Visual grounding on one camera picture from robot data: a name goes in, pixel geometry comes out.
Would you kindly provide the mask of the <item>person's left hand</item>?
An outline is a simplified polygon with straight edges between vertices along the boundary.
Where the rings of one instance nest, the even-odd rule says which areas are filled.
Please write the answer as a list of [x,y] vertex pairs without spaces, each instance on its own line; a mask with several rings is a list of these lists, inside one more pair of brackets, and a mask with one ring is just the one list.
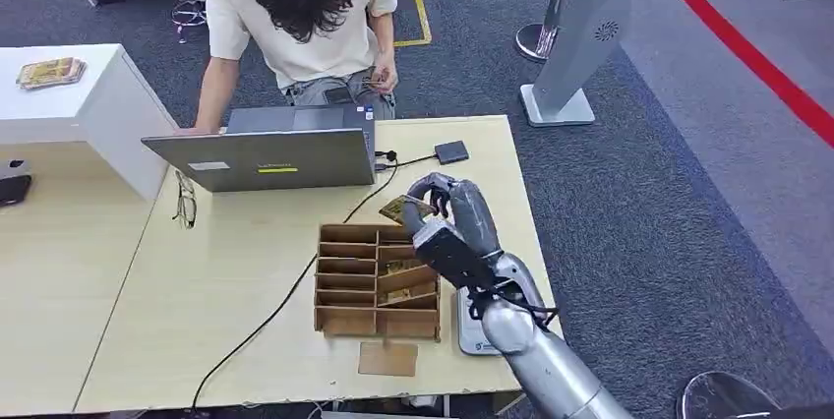
[[366,84],[378,93],[391,94],[398,84],[395,56],[392,50],[381,52],[375,59]]

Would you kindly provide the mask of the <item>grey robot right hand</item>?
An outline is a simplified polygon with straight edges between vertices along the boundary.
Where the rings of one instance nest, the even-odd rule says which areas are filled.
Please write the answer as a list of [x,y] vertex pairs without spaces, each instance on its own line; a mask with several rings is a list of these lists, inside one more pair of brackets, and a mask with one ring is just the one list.
[[415,181],[401,207],[401,224],[415,235],[424,225],[418,208],[429,195],[430,214],[448,219],[480,259],[493,264],[503,253],[496,224],[479,187],[468,179],[432,172]]

